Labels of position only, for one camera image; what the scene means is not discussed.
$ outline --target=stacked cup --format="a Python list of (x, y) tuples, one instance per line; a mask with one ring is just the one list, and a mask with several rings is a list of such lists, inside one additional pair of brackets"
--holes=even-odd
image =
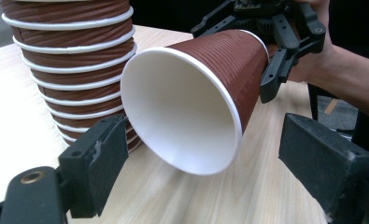
[[(124, 114), (121, 72), (135, 55), (129, 0), (1, 0), (3, 20), (67, 145)], [(130, 122), (128, 150), (141, 139)]]

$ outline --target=skin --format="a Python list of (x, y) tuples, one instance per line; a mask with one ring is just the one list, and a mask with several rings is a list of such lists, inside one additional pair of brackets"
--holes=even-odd
[[(308, 2), (319, 20), (328, 27), (329, 0), (297, 0)], [(356, 106), (369, 116), (369, 59), (335, 46), (326, 34), (324, 49), (307, 54), (291, 69), (290, 80), (318, 86)]]

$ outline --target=table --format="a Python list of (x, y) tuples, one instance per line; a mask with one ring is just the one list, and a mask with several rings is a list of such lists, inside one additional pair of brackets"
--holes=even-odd
[[(138, 51), (192, 38), (136, 26)], [(16, 45), (0, 48), (0, 202), (9, 180), (37, 166), (57, 167), (64, 142)], [(146, 145), (132, 152), (100, 217), (69, 223), (326, 223), (319, 204), (277, 158), (285, 113), (310, 117), (306, 84), (288, 82), (258, 102), (235, 162), (217, 175), (189, 175)]]

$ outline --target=light wood tabletop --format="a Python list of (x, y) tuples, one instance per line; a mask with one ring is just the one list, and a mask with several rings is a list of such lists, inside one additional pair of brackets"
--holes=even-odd
[[(135, 31), (137, 52), (190, 38), (142, 26)], [(0, 48), (0, 202), (11, 178), (57, 167), (65, 149), (29, 74), (18, 46)], [(256, 104), (238, 157), (216, 175), (183, 173), (142, 144), (129, 155), (103, 214), (69, 223), (325, 224), (319, 204), (277, 158), (288, 112), (311, 116), (306, 84), (288, 82), (272, 102)]]

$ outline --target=forearm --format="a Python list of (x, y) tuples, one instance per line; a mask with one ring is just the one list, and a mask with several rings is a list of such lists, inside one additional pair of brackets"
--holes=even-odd
[(369, 59), (337, 46), (329, 56), (305, 81), (369, 115)]

